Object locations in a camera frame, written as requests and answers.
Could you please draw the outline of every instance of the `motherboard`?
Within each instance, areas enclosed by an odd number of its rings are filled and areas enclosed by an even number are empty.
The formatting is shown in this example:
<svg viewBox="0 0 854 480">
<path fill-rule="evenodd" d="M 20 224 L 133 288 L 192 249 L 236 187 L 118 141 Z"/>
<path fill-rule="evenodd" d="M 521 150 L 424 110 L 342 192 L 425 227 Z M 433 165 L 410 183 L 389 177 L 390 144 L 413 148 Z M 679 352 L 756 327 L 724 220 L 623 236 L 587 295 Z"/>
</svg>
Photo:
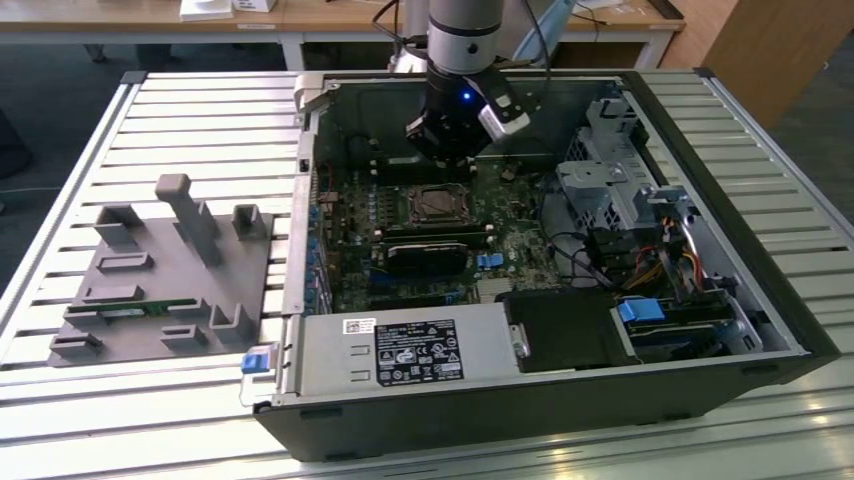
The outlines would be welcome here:
<svg viewBox="0 0 854 480">
<path fill-rule="evenodd" d="M 332 310 L 492 302 L 560 285 L 539 228 L 536 173 L 472 163 L 464 182 L 380 185 L 356 170 L 321 175 Z"/>
</svg>

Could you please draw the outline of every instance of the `wooden desk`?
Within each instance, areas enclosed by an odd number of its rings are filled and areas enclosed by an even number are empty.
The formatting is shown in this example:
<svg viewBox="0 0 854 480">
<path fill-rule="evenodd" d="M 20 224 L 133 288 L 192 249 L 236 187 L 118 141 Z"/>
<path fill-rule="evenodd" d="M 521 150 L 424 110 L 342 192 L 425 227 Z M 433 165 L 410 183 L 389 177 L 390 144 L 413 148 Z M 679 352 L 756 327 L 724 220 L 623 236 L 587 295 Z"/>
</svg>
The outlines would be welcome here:
<svg viewBox="0 0 854 480">
<path fill-rule="evenodd" d="M 0 43 L 269 42 L 281 44 L 288 69 L 304 70 L 304 43 L 389 41 L 370 26 L 382 3 L 278 0 L 269 13 L 234 12 L 229 19 L 181 22 L 180 0 L 0 0 Z M 681 20 L 664 19 L 647 0 L 596 10 L 595 18 L 605 22 L 599 28 L 573 17 L 561 42 L 643 44 L 637 68 L 657 66 L 672 34 L 684 26 Z"/>
<path fill-rule="evenodd" d="M 278 43 L 284 5 L 181 22 L 180 0 L 0 0 L 0 43 Z"/>
<path fill-rule="evenodd" d="M 671 1 L 688 26 L 661 66 L 708 67 L 769 128 L 854 28 L 854 1 Z"/>
<path fill-rule="evenodd" d="M 370 26 L 370 18 L 385 0 L 278 0 L 285 3 L 281 21 L 282 49 L 288 68 L 302 70 L 301 45 L 310 42 L 388 42 Z M 629 0 L 621 7 L 593 11 L 596 25 L 572 17 L 561 42 L 640 43 L 643 48 L 635 62 L 636 68 L 655 68 L 667 50 L 673 32 L 681 30 L 681 20 L 668 20 L 647 0 Z M 392 13 L 382 17 L 392 25 Z"/>
</svg>

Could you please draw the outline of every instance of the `aluminum rail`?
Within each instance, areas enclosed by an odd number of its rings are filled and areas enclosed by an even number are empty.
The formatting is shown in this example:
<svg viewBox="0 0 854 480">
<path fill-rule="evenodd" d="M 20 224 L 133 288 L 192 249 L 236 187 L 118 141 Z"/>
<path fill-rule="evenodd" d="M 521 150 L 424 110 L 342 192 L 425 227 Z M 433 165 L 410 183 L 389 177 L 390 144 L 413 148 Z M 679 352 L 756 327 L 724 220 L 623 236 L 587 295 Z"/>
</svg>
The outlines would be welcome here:
<svg viewBox="0 0 854 480">
<path fill-rule="evenodd" d="M 98 206 L 132 202 L 140 216 L 169 215 L 153 197 L 168 172 L 189 175 L 212 213 L 252 202 L 276 216 L 261 340 L 278 338 L 294 74 L 150 74 L 120 87 L 0 300 L 0 477 L 849 478 L 851 227 L 713 79 L 643 76 L 839 346 L 837 361 L 697 419 L 332 464 L 290 459 L 250 418 L 237 399 L 240 355 L 49 368 L 50 338 L 98 242 Z M 652 155 L 677 182 L 667 155 Z"/>
</svg>

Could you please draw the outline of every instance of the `warning label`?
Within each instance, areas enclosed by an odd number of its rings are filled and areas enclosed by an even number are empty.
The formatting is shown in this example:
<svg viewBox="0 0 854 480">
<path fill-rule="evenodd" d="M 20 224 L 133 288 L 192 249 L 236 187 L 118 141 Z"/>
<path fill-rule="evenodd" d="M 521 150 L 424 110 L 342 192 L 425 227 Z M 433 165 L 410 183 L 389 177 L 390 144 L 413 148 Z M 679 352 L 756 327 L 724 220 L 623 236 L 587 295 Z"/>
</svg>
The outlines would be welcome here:
<svg viewBox="0 0 854 480">
<path fill-rule="evenodd" d="M 382 387 L 463 378 L 453 320 L 373 327 L 376 381 Z"/>
</svg>

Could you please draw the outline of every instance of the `blue latch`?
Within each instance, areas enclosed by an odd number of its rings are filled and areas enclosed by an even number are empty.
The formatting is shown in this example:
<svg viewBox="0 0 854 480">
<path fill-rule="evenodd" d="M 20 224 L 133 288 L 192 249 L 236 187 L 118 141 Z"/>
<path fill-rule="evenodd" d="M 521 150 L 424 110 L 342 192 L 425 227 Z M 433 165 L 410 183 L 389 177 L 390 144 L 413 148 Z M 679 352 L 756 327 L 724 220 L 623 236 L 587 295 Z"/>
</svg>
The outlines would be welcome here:
<svg viewBox="0 0 854 480">
<path fill-rule="evenodd" d="M 240 363 L 240 371 L 244 374 L 264 373 L 269 371 L 269 354 L 268 353 L 246 353 Z"/>
<path fill-rule="evenodd" d="M 616 306 L 616 311 L 624 323 L 664 320 L 661 306 L 653 298 L 629 298 Z"/>
<path fill-rule="evenodd" d="M 500 267 L 504 264 L 504 254 L 493 253 L 491 255 L 477 255 L 477 268 L 488 270 L 493 267 Z"/>
</svg>

